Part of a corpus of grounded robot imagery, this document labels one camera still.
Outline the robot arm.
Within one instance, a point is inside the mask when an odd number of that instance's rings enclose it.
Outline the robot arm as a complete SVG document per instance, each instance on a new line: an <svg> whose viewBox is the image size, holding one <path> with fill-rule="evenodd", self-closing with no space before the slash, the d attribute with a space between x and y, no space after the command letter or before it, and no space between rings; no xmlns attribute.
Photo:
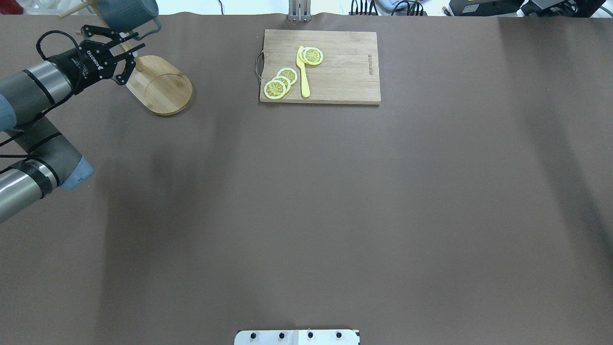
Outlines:
<svg viewBox="0 0 613 345"><path fill-rule="evenodd" d="M136 52L145 44L114 55L112 48L138 39L138 33L84 25L84 40L60 30L43 33L35 44L40 63L2 79L0 85L3 146L15 142L23 154L1 170L0 219L7 221L56 188L70 191L94 168L48 120L49 112L99 81L122 86L136 68Z"/></svg>

